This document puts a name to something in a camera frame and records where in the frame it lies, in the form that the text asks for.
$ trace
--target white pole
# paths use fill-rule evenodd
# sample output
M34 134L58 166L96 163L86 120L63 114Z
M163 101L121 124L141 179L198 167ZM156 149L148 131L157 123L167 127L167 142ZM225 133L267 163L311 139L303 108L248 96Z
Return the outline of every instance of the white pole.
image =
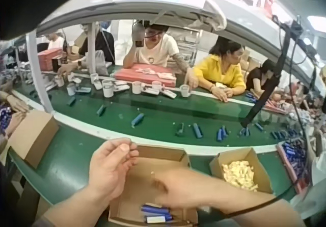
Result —
M44 110L50 113L53 111L53 107L45 89L39 58L37 56L36 30L26 34L26 46L35 89L40 97Z
M95 64L95 39L96 39L96 24L94 22L88 24L88 55L87 62L90 70L90 74L96 73L96 64Z

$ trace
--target fluorescent light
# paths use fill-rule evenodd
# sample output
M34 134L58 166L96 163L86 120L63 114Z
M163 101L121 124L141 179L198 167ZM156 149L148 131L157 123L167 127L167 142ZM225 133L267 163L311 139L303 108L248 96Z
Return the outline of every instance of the fluorescent light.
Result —
M306 45L311 45L311 41L309 40L309 38L304 38L304 43Z
M326 17L309 16L308 20L315 30L326 33Z

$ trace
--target cardboard box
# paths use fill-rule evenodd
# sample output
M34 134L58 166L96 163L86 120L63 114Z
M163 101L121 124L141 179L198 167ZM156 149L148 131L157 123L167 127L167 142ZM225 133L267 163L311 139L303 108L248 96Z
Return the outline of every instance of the cardboard box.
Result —
M153 173L177 167L189 167L189 157L184 150L164 147L138 146L139 162L127 174L123 193L110 203L108 220L124 226L154 226L144 223L141 206L154 203L160 191L153 186ZM178 220L171 226L192 226L197 223L196 209L171 210Z
M58 129L51 114L32 110L11 135L8 145L36 168Z
M209 163L212 175L224 180L224 171L222 164L230 164L233 161L248 161L249 165L254 167L254 183L258 185L258 191L273 193L270 186L269 176L263 165L258 160L257 154L253 148L243 148L219 153Z

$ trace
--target paper cup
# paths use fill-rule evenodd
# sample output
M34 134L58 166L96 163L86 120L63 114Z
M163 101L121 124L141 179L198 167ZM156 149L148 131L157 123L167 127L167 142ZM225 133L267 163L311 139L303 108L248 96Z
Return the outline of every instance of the paper cup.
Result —
M160 91L162 89L162 83L160 81L153 81L152 88Z
M140 81L132 82L132 92L137 95L142 92L142 83Z
M68 76L67 76L67 78L68 78L68 81L69 82L72 82L72 79L74 78L74 74L73 73L69 73Z
M183 84L182 86L180 86L180 92L183 97L189 97L191 95L190 86L187 84Z
M63 77L60 77L60 76L57 76L57 75L55 76L55 82L58 85L58 87L62 87L62 86L65 85Z
M95 80L98 79L98 74L97 73L92 73L91 74L91 83L94 83Z
M69 96L74 96L76 94L76 86L73 83L67 85L67 91Z
M114 85L109 79L104 79L102 81L102 86L103 86L103 94L104 97L109 98L113 97L114 94Z

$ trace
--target hand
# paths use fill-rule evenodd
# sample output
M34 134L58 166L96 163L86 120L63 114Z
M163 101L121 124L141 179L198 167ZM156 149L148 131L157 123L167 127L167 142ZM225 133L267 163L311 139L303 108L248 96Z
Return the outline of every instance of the hand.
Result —
M123 191L126 173L136 164L139 152L130 139L119 138L104 142L90 162L88 189L107 206Z
M211 89L211 92L213 95L215 95L217 97L218 100L223 101L223 102L228 102L228 97L222 89L214 86Z
M228 98L231 98L233 96L233 89L231 88L225 88L223 90Z
M218 192L221 180L187 168L172 169L155 174L155 186L163 186L155 203L171 208L193 208L206 205Z
M29 107L26 105L26 103L23 102L22 100L19 100L13 95L7 96L7 102L9 103L9 105L12 107L14 111L21 111L21 112L29 111Z
M61 67L58 69L58 76L63 76L63 75L68 75L72 71L76 70L78 68L77 63L68 63L68 64L63 64Z
M185 75L184 83L185 84L188 83L192 89L195 89L198 87L198 78L197 78L197 76L195 76L192 68L188 68L187 73Z
M15 131L15 129L18 127L18 125L24 118L25 118L25 114L22 112L17 112L12 115L10 123L5 131L8 137L12 135L12 133Z

